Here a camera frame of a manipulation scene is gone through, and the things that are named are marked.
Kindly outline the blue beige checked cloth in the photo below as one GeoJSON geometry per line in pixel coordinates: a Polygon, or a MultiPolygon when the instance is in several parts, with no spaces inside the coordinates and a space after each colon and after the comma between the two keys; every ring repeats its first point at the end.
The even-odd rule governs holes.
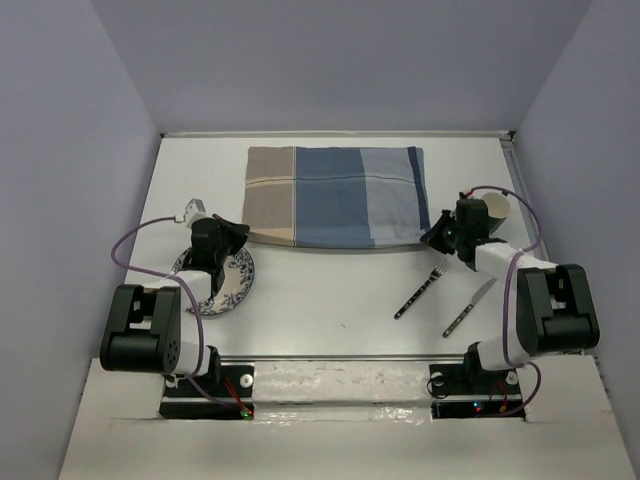
{"type": "Polygon", "coordinates": [[[421,148],[258,147],[248,151],[242,221],[256,243],[375,249],[431,228],[421,148]]]}

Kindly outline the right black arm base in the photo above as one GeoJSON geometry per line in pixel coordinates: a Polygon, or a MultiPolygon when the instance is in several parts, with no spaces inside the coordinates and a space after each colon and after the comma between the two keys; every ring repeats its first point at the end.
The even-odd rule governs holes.
{"type": "Polygon", "coordinates": [[[471,374],[462,364],[432,364],[426,389],[436,420],[525,417],[515,371],[471,374]]]}

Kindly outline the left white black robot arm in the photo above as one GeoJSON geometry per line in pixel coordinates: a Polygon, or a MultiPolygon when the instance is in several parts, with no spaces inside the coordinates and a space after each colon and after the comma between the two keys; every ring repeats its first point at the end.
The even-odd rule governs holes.
{"type": "Polygon", "coordinates": [[[206,396],[219,388],[222,365],[217,348],[205,339],[200,304],[215,298],[222,289],[225,264],[244,247],[250,227],[218,215],[183,219],[191,231],[190,254],[176,273],[134,266],[118,257],[120,246],[139,230],[177,221],[172,216],[146,221],[112,247],[114,264],[157,281],[116,287],[99,359],[106,371],[181,377],[195,392],[206,396]]]}

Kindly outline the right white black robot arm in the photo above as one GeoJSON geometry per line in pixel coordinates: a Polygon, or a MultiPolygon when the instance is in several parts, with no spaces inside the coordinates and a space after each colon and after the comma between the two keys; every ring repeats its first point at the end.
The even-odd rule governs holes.
{"type": "Polygon", "coordinates": [[[598,345],[600,327],[584,268],[540,260],[494,237],[484,201],[459,199],[421,242],[503,285],[501,333],[470,345],[464,355],[460,379],[468,390],[482,392],[497,372],[537,357],[598,345]]]}

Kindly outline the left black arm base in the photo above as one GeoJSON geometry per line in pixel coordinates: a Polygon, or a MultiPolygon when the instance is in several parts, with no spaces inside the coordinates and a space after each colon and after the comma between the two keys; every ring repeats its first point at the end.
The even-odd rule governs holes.
{"type": "Polygon", "coordinates": [[[254,381],[254,365],[246,363],[223,363],[219,381],[202,376],[196,386],[181,377],[166,380],[158,414],[165,420],[252,420],[254,381]]]}

